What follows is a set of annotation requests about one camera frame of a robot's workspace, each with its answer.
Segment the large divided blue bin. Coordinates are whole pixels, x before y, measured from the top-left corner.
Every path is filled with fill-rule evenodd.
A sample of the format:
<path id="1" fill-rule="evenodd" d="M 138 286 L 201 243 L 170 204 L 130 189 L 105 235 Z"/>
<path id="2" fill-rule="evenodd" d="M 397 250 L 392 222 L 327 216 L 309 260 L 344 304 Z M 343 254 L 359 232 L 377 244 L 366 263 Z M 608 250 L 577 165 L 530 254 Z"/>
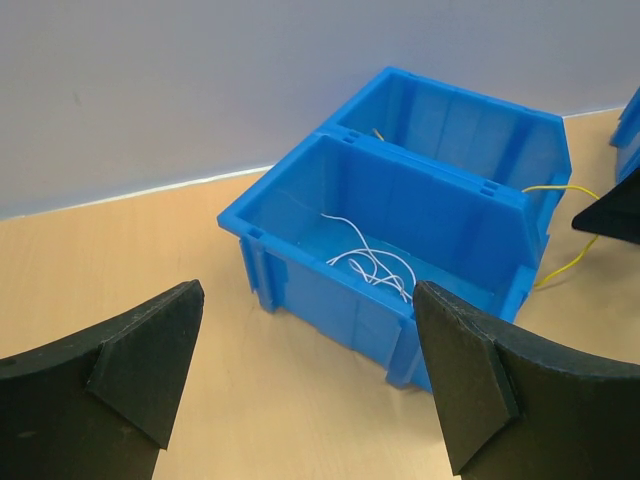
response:
<path id="1" fill-rule="evenodd" d="M 265 310 L 428 389 L 415 283 L 513 321 L 571 171 L 561 117 L 388 67 L 218 223 Z"/>

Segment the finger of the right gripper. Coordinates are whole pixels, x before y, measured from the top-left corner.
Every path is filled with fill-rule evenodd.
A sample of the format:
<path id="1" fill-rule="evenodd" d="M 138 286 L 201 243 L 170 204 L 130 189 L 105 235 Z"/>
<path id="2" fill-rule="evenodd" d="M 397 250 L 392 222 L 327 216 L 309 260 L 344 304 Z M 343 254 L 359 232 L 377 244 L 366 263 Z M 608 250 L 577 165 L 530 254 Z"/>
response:
<path id="1" fill-rule="evenodd" d="M 639 169 L 577 214 L 571 226 L 578 231 L 638 245 L 640 242 Z"/>

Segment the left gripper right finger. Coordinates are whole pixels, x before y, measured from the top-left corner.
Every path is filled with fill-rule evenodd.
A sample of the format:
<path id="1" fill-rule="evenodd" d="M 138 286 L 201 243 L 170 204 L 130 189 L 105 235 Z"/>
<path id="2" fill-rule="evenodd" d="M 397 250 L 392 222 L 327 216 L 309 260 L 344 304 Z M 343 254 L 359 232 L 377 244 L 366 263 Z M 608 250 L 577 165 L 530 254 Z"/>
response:
<path id="1" fill-rule="evenodd" d="M 496 318 L 432 281 L 414 291 L 452 472 L 463 479 L 635 479 L 639 368 Z"/>

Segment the small blue bin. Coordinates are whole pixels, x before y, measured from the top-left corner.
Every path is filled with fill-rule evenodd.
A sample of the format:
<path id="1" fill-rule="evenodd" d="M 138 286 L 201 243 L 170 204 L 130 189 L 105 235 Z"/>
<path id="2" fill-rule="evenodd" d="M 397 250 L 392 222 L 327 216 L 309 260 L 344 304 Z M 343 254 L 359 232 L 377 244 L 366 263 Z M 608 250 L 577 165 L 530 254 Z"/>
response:
<path id="1" fill-rule="evenodd" d="M 617 149 L 615 181 L 624 181 L 639 167 L 640 88 L 620 114 L 618 125 L 610 138 L 610 145 Z"/>

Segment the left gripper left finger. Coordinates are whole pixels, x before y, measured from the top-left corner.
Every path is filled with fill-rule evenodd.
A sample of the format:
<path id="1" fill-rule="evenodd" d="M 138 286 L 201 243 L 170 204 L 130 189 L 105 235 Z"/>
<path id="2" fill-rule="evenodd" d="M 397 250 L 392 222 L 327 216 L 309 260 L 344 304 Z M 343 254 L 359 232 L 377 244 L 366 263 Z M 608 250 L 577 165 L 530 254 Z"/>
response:
<path id="1" fill-rule="evenodd" d="M 203 316 L 198 280 L 1 361 L 4 479 L 150 479 Z"/>

